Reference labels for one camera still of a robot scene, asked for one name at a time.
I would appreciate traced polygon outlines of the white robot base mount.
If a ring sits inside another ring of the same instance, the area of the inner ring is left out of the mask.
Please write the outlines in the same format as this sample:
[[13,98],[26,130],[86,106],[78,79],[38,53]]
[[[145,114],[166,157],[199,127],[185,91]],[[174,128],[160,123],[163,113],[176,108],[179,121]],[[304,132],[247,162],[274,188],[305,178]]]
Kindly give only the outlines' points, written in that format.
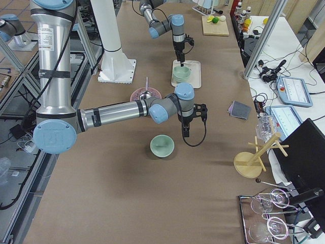
[[113,2],[92,0],[91,6],[104,49],[98,81],[131,84],[137,61],[123,53]]

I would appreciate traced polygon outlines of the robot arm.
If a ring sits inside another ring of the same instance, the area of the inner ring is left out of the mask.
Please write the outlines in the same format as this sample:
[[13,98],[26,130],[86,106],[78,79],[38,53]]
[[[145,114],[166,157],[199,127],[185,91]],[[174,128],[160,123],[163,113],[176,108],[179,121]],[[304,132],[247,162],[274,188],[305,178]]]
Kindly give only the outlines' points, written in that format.
[[111,83],[130,84],[136,61],[122,51],[120,35],[111,1],[92,1],[92,10],[103,45],[98,84],[89,83],[84,104],[88,109],[75,109],[71,104],[70,35],[78,6],[76,1],[31,1],[30,13],[38,26],[39,78],[41,103],[36,112],[37,124],[33,141],[38,149],[61,154],[73,147],[77,135],[91,128],[127,119],[150,116],[156,123],[177,115],[183,138],[189,137],[189,123],[197,105],[194,89],[188,83],[176,86],[165,98],[145,98],[114,103],[122,89],[112,90]]
[[165,20],[158,20],[153,11],[157,10],[157,7],[164,4],[163,0],[143,0],[139,3],[140,14],[146,19],[149,25],[149,33],[153,39],[156,39],[163,34],[172,31],[173,47],[177,57],[177,61],[181,66],[184,66],[185,54],[183,50],[185,48],[185,32],[184,32],[184,17],[181,14],[171,14],[166,17]]

